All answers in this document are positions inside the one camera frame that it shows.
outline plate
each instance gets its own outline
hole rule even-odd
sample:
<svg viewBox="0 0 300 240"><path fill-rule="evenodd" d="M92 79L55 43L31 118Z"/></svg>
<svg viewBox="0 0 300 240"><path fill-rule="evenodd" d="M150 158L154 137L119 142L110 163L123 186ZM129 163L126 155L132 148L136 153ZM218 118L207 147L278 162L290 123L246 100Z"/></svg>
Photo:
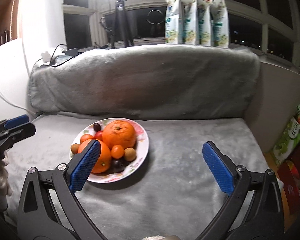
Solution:
<svg viewBox="0 0 300 240"><path fill-rule="evenodd" d="M104 130L104 128L107 124L109 124L115 120L127 121L127 122L131 123L133 128L135 129L136 134L137 134L137 143L136 143L136 148L135 148L135 150L137 152L137 158L133 162L131 162L125 168L125 170L121 173L112 173L112 174L107 174L107 175L104 175L102 173L100 175L91 173L87 179L88 181L96 182L96 183L110 183L110 182L114 182L114 181L119 181L121 179L128 177L132 173L134 173L146 159L146 156L147 156L148 150L149 150L149 137L148 137L146 130L140 124L138 124L135 121L125 119L125 118L108 118L108 119L104 119L101 121L97 121L97 123L100 124L101 130ZM84 128L77 135L77 137L74 139L72 144L74 144L74 143L80 144L80 137L86 133L95 135L96 132L93 129L93 124ZM71 151L69 152L69 154L70 154L70 159L72 159L74 154Z"/></svg>

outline plate of fruit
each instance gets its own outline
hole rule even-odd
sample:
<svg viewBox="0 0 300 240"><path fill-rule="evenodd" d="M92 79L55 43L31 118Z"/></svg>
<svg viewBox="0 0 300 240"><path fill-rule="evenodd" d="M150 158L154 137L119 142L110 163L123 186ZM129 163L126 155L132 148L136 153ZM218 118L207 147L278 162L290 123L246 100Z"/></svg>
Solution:
<svg viewBox="0 0 300 240"><path fill-rule="evenodd" d="M125 118L97 121L83 129L70 148L70 159L80 153L91 140L101 144L101 154L88 181L110 183L124 179L144 162L149 150L146 130Z"/></svg>

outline tripod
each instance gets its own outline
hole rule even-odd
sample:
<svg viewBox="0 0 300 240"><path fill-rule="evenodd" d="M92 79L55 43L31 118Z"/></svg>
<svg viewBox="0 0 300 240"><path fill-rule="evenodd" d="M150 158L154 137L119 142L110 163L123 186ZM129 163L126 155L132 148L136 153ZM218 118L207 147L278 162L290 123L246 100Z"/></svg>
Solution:
<svg viewBox="0 0 300 240"><path fill-rule="evenodd" d="M120 26L120 32L124 41L124 46L129 47L129 41L131 43L131 46L134 46L127 13L124 8L124 1L126 0L117 0L115 2L114 21L111 30L111 49L114 49L114 42L116 33L118 31L118 25Z"/></svg>

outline large orange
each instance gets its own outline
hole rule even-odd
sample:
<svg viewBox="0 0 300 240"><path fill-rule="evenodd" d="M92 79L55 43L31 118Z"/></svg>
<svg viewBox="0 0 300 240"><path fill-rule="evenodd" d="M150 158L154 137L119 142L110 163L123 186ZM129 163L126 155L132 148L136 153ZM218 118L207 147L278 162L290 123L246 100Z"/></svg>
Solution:
<svg viewBox="0 0 300 240"><path fill-rule="evenodd" d="M80 144L78 153L81 153L91 140L95 140L95 139L89 139L84 141L82 144ZM111 152L109 147L103 141L100 140L98 141L101 144L101 154L91 171L92 173L104 172L110 168L110 164L111 164Z"/></svg>
<svg viewBox="0 0 300 240"><path fill-rule="evenodd" d="M117 144L126 149L134 146L137 135L130 123L116 120L105 127L102 133L102 139L110 149Z"/></svg>

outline sofa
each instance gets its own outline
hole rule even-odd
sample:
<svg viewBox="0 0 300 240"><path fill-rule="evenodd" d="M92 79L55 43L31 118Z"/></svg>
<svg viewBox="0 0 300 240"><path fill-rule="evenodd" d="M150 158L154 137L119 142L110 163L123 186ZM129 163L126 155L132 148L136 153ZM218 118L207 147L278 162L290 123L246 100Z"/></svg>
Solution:
<svg viewBox="0 0 300 240"><path fill-rule="evenodd" d="M14 193L7 197L7 216L17 222L30 167L50 170L69 162L81 130L124 117L148 133L145 162L121 181L86 182L76 197L108 239L195 239L227 198L202 158L205 142L213 141L250 171L268 168L244 120L259 77L259 58L247 49L191 45L95 49L58 67L35 67L28 96L42 114L33 121L36 134L8 152ZM55 192L51 195L63 225L71 228ZM240 225L251 197L249 192L232 228Z"/></svg>

